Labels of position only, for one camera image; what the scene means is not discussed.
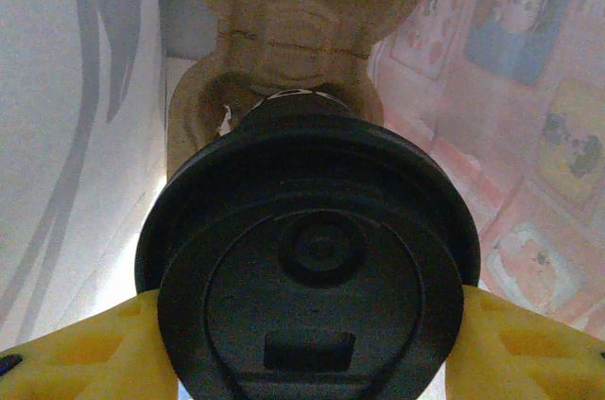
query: rectangular slot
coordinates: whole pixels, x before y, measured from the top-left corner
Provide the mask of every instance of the rectangular slot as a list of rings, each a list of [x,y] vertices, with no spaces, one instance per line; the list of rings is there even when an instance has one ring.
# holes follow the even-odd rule
[[[570,357],[565,341],[542,329],[505,329],[500,339],[513,356]]]
[[[265,367],[281,372],[346,372],[355,336],[320,329],[270,331],[265,334]]]
[[[50,358],[52,365],[102,364],[110,360],[124,336],[106,331],[90,331],[67,340]]]

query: white wall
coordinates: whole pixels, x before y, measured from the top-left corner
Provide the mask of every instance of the white wall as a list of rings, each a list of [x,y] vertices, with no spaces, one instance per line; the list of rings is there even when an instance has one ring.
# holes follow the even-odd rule
[[[159,19],[0,0],[0,349],[134,294],[132,270],[110,278],[165,181]]]

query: pink wallpaper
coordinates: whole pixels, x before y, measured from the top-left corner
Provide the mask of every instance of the pink wallpaper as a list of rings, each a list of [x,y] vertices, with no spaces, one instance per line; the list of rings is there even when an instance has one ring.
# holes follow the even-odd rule
[[[475,217],[487,287],[605,339],[605,0],[423,0],[374,60],[386,126]]]

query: circular lid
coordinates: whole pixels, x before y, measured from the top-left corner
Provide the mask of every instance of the circular lid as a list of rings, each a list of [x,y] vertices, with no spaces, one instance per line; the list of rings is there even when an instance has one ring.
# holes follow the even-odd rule
[[[256,118],[194,156],[150,213],[159,287],[195,398],[414,398],[476,284],[468,209],[426,154],[338,115]]]

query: patterned wall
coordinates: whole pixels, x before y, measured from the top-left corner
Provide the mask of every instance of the patterned wall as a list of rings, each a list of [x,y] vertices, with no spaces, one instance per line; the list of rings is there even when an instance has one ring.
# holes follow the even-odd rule
[[[116,267],[165,181],[165,96],[158,0],[0,2],[7,348],[134,294]]]
[[[373,52],[387,127],[467,200],[487,287],[605,339],[605,0],[423,0]]]

